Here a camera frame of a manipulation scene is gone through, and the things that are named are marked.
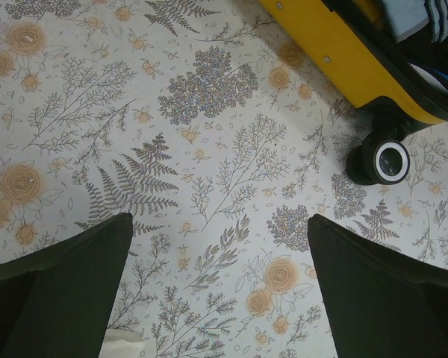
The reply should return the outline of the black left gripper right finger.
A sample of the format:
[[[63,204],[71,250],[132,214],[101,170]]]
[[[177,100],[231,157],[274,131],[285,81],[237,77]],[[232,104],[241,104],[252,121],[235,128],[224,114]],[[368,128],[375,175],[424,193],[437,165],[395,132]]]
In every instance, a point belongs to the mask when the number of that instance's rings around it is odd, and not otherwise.
[[[448,357],[448,270],[318,214],[308,242],[339,357]]]

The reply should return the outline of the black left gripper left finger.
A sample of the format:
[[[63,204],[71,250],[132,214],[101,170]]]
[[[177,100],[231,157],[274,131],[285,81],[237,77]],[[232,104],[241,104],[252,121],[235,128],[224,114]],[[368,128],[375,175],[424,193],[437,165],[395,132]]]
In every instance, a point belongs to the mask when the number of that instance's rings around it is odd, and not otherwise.
[[[0,357],[97,357],[132,237],[120,213],[0,264]]]

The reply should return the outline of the yellow suitcase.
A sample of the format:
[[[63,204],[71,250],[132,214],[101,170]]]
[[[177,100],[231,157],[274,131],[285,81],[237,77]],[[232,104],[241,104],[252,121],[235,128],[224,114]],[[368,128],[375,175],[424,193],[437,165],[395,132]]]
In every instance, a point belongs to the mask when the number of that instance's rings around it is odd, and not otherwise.
[[[448,92],[434,66],[406,57],[379,29],[376,1],[263,1],[290,38],[356,108],[372,130],[346,159],[351,180],[393,185],[410,169],[409,135],[448,122]]]

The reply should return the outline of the beige grey garment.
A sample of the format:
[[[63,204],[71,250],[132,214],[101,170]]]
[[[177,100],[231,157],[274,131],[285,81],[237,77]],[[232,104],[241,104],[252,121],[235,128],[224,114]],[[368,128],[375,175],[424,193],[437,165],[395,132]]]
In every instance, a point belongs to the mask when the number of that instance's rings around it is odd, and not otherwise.
[[[448,37],[448,1],[383,0],[386,24],[396,43],[429,26],[431,43]]]

